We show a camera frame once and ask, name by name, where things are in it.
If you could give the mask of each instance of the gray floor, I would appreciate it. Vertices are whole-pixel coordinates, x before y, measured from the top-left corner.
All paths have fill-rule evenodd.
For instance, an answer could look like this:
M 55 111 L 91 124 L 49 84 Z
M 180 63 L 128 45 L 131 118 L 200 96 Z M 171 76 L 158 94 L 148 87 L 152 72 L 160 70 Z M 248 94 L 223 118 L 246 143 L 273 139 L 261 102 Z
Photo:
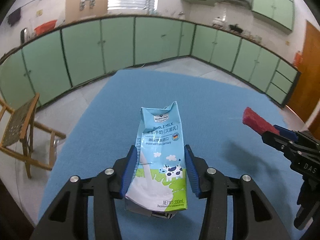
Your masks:
M 253 90 L 229 74 L 192 58 L 166 61 L 156 65 L 144 66 L 143 68 L 196 76 Z M 59 99 L 47 108 L 39 111 L 36 114 L 37 121 L 62 131 L 67 135 L 70 134 L 82 113 L 108 80 L 109 77 L 96 81 Z M 289 129 L 302 130 L 305 128 L 302 120 L 288 107 L 279 109 L 279 112 L 284 117 L 284 121 Z M 3 134 L 6 125 L 5 121 L 8 118 L 7 115 L 0 122 L 0 136 Z M 43 162 L 48 162 L 47 152 L 50 135 L 36 129 L 34 138 L 35 151 L 33 157 Z M 62 146 L 63 141 L 57 147 L 57 155 L 59 155 Z M 13 145 L 12 147 L 22 152 L 17 145 Z M 25 215 L 32 223 L 36 224 L 41 198 L 50 172 L 32 166 L 32 179 L 28 179 L 22 162 L 3 153 L 0 153 L 0 160 L 0 178 Z

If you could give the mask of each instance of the cardboard box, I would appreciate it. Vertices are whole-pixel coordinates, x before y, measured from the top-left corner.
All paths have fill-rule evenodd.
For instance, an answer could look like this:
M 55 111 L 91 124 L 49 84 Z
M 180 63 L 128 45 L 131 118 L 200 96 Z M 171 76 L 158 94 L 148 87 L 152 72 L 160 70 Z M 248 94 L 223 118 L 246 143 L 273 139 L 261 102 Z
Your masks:
M 91 17 L 99 17 L 107 14 L 108 0 L 66 0 L 66 24 Z

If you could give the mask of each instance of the metal screw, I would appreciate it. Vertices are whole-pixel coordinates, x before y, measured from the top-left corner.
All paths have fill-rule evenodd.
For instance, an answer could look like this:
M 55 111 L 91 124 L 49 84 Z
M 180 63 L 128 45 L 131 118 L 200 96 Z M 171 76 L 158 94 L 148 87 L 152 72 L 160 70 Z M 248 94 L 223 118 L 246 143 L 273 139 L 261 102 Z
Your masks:
M 209 174 L 215 174 L 217 172 L 217 170 L 215 168 L 208 168 L 207 169 L 207 173 Z
M 250 177 L 249 175 L 243 175 L 243 176 L 242 176 L 242 179 L 243 179 L 244 181 L 250 181 L 250 180 L 251 180 L 251 177 Z
M 77 182 L 79 180 L 79 177 L 78 176 L 72 176 L 71 178 L 70 178 L 70 181 L 71 182 Z
M 104 171 L 104 173 L 105 174 L 107 174 L 107 175 L 111 175 L 111 174 L 113 174 L 115 171 L 114 171 L 114 169 L 112 169 L 112 168 L 108 168 L 108 169 L 106 169 L 105 171 Z

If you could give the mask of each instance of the cow illustration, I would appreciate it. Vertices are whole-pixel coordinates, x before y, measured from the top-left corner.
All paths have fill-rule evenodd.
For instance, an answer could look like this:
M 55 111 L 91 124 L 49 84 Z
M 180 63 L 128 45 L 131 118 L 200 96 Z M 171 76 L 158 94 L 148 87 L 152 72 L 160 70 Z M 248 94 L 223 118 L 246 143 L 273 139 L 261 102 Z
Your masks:
M 169 167 L 164 165 L 163 168 L 159 169 L 159 173 L 165 174 L 165 178 L 168 181 L 172 181 L 172 178 L 178 179 L 178 177 L 183 179 L 183 172 L 180 165 Z

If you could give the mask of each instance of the drawer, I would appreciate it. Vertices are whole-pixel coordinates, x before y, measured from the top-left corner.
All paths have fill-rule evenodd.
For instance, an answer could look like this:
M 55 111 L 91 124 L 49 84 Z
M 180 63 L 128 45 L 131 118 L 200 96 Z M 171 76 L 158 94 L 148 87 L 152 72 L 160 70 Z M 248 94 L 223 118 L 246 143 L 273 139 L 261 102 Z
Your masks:
M 292 86 L 292 82 L 287 80 L 283 75 L 281 75 L 278 72 L 275 73 L 271 82 L 275 84 L 278 88 L 283 90 L 285 93 L 288 93 Z
M 279 104 L 282 104 L 284 98 L 286 97 L 286 93 L 284 93 L 280 88 L 277 88 L 274 84 L 270 84 L 267 95 L 277 101 Z
M 282 75 L 284 75 L 291 82 L 294 81 L 297 75 L 297 71 L 292 66 L 284 62 L 282 59 L 279 62 L 277 71 L 280 72 Z

